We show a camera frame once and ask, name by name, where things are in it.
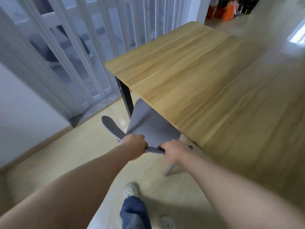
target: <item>forearm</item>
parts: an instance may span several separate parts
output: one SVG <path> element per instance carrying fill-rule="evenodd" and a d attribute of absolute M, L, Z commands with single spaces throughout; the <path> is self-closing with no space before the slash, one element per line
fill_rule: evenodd
<path fill-rule="evenodd" d="M 126 150 L 115 147 L 64 174 L 5 214 L 0 227 L 85 229 L 114 178 L 131 159 Z"/>
<path fill-rule="evenodd" d="M 230 228 L 305 227 L 302 212 L 262 186 L 193 152 L 185 153 L 181 165 Z"/>

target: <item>chair leg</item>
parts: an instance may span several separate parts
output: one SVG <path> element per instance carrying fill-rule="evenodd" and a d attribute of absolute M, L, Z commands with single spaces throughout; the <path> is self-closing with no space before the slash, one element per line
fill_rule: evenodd
<path fill-rule="evenodd" d="M 170 175 L 170 172 L 172 171 L 172 169 L 174 168 L 175 164 L 170 164 L 170 166 L 168 167 L 168 170 L 166 171 L 166 173 L 164 174 L 164 176 L 168 176 Z"/>

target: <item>table top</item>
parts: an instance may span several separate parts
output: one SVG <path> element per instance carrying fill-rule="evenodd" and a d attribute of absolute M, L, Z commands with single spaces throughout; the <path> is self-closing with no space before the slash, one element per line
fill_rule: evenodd
<path fill-rule="evenodd" d="M 305 209 L 305 66 L 190 22 L 106 68 L 217 163 Z"/>

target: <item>chair seat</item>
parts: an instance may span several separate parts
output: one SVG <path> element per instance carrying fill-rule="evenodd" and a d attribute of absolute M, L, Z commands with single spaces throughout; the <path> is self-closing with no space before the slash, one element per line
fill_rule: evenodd
<path fill-rule="evenodd" d="M 144 134 L 149 146 L 158 147 L 163 142 L 179 139 L 181 133 L 144 100 L 138 99 L 127 129 L 127 134 Z"/>

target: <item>hand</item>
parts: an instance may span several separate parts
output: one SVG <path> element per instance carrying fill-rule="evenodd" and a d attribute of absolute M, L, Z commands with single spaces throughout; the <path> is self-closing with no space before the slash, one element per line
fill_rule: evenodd
<path fill-rule="evenodd" d="M 191 152 L 190 148 L 179 140 L 170 140 L 160 145 L 165 150 L 164 159 L 170 164 L 181 162 L 184 154 Z"/>
<path fill-rule="evenodd" d="M 128 134 L 120 141 L 119 146 L 123 146 L 131 154 L 130 160 L 135 160 L 145 153 L 148 143 L 144 140 L 145 136 Z"/>

